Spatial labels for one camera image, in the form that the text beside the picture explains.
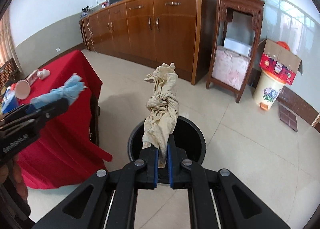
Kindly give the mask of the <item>person's left hand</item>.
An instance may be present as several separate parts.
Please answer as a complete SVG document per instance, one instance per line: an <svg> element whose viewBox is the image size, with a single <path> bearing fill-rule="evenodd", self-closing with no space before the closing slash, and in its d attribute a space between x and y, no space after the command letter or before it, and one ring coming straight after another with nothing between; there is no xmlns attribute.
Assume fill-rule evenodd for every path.
<svg viewBox="0 0 320 229"><path fill-rule="evenodd" d="M7 165L3 165L0 170L0 184L2 185L5 180L7 179L9 174L12 174L14 180L15 180L15 187L17 193L20 195L20 197L23 200L27 200L28 197L28 189L26 184L24 183L24 179L22 176L22 170L21 167L18 164L19 156L16 155L12 159L12 171L9 171L9 168Z"/></svg>

